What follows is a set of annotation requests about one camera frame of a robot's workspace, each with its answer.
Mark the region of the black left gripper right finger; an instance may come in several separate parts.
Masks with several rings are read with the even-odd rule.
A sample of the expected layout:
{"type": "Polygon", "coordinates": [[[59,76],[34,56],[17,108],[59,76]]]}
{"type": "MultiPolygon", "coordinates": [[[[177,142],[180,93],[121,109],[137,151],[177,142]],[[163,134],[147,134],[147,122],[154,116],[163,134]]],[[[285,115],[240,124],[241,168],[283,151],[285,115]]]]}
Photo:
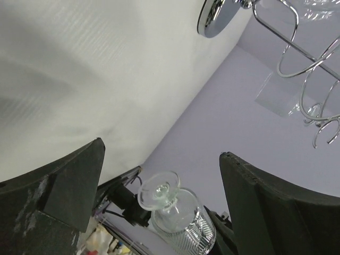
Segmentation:
{"type": "Polygon", "coordinates": [[[339,198],[224,152],[220,173],[239,254],[339,254],[339,198]]]}

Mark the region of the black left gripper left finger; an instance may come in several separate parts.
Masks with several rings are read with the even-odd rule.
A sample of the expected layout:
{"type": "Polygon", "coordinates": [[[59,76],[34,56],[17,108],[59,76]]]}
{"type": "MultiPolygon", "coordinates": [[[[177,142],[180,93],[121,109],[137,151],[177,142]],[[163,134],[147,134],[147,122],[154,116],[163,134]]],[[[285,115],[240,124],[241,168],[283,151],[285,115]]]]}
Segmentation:
{"type": "Polygon", "coordinates": [[[1,254],[76,254],[104,162],[102,139],[1,182],[1,254]]]}

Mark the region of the ribbed clear wine glass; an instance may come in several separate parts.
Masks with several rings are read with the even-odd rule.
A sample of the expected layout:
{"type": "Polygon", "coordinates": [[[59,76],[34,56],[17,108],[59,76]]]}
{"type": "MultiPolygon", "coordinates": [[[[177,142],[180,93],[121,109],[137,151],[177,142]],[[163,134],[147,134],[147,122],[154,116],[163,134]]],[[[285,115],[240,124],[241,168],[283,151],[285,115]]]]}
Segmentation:
{"type": "Polygon", "coordinates": [[[208,254],[216,229],[196,194],[181,187],[177,173],[157,173],[139,188],[138,203],[151,212],[157,234],[177,254],[208,254]]]}

